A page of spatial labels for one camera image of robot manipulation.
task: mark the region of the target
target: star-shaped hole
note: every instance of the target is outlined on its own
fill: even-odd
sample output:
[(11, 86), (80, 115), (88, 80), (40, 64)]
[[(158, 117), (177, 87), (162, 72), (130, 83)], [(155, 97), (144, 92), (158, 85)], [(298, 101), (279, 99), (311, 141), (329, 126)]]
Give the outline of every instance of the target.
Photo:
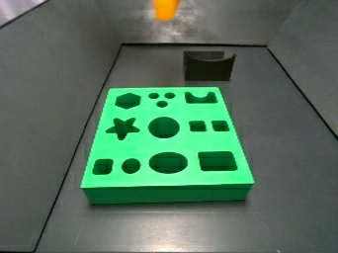
[(114, 119), (114, 126), (106, 130), (107, 133), (116, 133), (119, 140), (127, 137), (130, 132), (139, 132), (140, 130), (134, 126), (135, 118), (126, 121)]

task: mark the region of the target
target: cutout hole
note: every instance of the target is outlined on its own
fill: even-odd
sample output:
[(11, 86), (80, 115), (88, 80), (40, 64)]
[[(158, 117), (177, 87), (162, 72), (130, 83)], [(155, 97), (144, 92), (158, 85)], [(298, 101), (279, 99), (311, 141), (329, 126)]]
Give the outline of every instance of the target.
[(122, 169), (127, 174), (136, 173), (142, 168), (142, 163), (138, 159), (128, 159), (122, 165)]
[(206, 131), (206, 123), (203, 121), (189, 122), (191, 131)]
[(107, 133), (116, 133), (119, 140), (124, 140), (128, 133), (139, 132), (140, 130), (134, 126), (135, 118), (130, 118), (123, 121), (122, 119), (114, 119), (114, 126), (106, 130)]
[(214, 92), (209, 92), (202, 98), (195, 97), (190, 92), (185, 93), (185, 101), (187, 104), (213, 104), (217, 103), (217, 95)]
[(115, 106), (123, 109), (131, 109), (140, 106), (142, 97), (136, 94), (127, 93), (116, 98)]
[(213, 127), (214, 127), (215, 131), (229, 131), (230, 130), (226, 121), (214, 121), (211, 123), (213, 123)]
[(164, 108), (169, 105), (169, 103), (166, 101), (159, 101), (156, 105), (158, 107)]
[(150, 98), (151, 98), (151, 99), (158, 99), (159, 96), (160, 96), (159, 93), (151, 93), (151, 94), (150, 94)]
[(159, 173), (173, 174), (186, 168), (187, 159), (178, 153), (164, 152), (151, 158), (150, 166)]
[(233, 152), (199, 152), (198, 159), (202, 171), (234, 171), (238, 169)]
[(99, 159), (95, 161), (92, 174), (95, 175), (108, 175), (112, 170), (112, 160), (111, 159)]
[(175, 97), (175, 94), (173, 92), (167, 92), (164, 96), (166, 98), (173, 99)]
[(175, 119), (160, 117), (151, 121), (148, 129), (155, 137), (171, 138), (179, 132), (179, 124)]

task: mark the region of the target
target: orange object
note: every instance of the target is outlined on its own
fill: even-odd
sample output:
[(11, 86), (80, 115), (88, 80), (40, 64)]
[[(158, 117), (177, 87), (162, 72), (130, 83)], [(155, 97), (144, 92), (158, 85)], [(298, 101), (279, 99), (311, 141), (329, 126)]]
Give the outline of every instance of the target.
[(154, 0), (156, 19), (171, 20), (174, 18), (175, 10), (179, 0)]

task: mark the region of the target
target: oval hole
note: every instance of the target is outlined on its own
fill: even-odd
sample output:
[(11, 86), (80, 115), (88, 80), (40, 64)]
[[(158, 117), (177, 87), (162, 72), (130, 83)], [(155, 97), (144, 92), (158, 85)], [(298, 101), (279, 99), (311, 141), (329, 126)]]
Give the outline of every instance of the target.
[(164, 152), (151, 158), (150, 166), (159, 173), (173, 174), (186, 168), (187, 159), (178, 153)]
[(122, 165), (122, 169), (127, 174), (136, 173), (142, 168), (142, 163), (138, 159), (128, 159)]

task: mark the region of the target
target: circular hole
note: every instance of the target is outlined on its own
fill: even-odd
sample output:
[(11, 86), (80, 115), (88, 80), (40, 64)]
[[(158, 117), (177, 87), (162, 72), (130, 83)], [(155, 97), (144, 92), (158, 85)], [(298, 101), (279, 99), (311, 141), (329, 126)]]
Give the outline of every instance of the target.
[(166, 96), (169, 99), (173, 99), (173, 98), (175, 97), (175, 95), (174, 95), (173, 92), (166, 93), (164, 96)]
[(150, 98), (151, 98), (151, 99), (158, 99), (159, 96), (160, 96), (159, 93), (151, 93), (151, 94), (150, 94)]
[(122, 169), (127, 174), (134, 174), (139, 171), (142, 167), (142, 163), (136, 159), (128, 159), (124, 161), (122, 165)]
[(187, 159), (178, 153), (164, 152), (151, 158), (150, 166), (159, 173), (173, 174), (186, 168)]
[(158, 107), (164, 108), (169, 105), (169, 103), (166, 101), (159, 101), (156, 105)]
[(156, 138), (171, 138), (179, 132), (179, 124), (175, 119), (160, 117), (151, 121), (148, 129)]

